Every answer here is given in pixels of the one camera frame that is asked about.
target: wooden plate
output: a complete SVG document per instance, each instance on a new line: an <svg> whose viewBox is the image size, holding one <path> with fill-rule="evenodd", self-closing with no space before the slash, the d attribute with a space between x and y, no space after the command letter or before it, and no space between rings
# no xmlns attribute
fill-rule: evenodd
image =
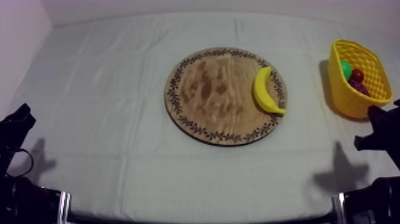
<svg viewBox="0 0 400 224"><path fill-rule="evenodd" d="M265 59L236 48L210 48L182 60L164 90L167 111L188 135L215 145L243 145L267 136L282 116L262 111L252 84ZM285 83L272 67L266 83L271 97L286 108Z"/></svg>

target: white tablecloth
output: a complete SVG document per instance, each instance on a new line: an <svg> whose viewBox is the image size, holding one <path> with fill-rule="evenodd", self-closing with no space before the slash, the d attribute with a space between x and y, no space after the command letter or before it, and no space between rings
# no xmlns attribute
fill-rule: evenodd
<svg viewBox="0 0 400 224"><path fill-rule="evenodd" d="M55 29L10 111L23 102L31 106L37 123L24 147L44 151L37 183L72 193L73 211L165 222L325 214L331 195L399 175L385 152L354 148L355 135L371 132L369 122L347 120L329 107L323 83L335 39L373 50L400 98L395 37L277 15L179 13ZM195 51L219 46L264 57L287 86L281 124L244 147L193 140L164 108L172 68Z"/></svg>

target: toy fruit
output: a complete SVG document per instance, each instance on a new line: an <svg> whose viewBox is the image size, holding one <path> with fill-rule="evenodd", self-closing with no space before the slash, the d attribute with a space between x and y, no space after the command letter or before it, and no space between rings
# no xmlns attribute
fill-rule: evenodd
<svg viewBox="0 0 400 224"><path fill-rule="evenodd" d="M360 69L353 69L350 79L361 83L364 80L364 74Z"/></svg>
<svg viewBox="0 0 400 224"><path fill-rule="evenodd" d="M371 96L370 93L368 92L367 88L361 83L361 82L357 82L353 79L349 80L349 84L358 92L366 95L366 96Z"/></svg>
<svg viewBox="0 0 400 224"><path fill-rule="evenodd" d="M265 84L271 74L271 67L265 67L259 70L254 80L253 94L257 104L266 112L285 114L286 110L279 108L270 94L267 92Z"/></svg>
<svg viewBox="0 0 400 224"><path fill-rule="evenodd" d="M345 75L345 78L348 81L350 79L352 71L351 65L345 60L341 60L340 65L342 66L343 74Z"/></svg>

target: banana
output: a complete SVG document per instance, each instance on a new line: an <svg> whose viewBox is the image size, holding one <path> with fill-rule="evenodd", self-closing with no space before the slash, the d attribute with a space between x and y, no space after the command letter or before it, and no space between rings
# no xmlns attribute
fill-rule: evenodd
<svg viewBox="0 0 400 224"><path fill-rule="evenodd" d="M258 105L269 113L285 114L286 110L279 108L274 100L271 98L270 94L267 92L265 84L271 74L271 67L265 67L260 69L257 77L254 80L253 92L254 98Z"/></svg>

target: yellow basket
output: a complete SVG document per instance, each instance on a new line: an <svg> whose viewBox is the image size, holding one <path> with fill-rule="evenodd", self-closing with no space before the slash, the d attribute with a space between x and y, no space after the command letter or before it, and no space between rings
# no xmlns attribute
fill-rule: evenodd
<svg viewBox="0 0 400 224"><path fill-rule="evenodd" d="M346 60L353 69L360 69L364 73L362 83L371 97L350 86L343 74L340 60ZM382 107L393 99L388 78L378 56L358 43L346 40L334 41L330 51L328 74L333 104L349 117L365 118L369 106Z"/></svg>

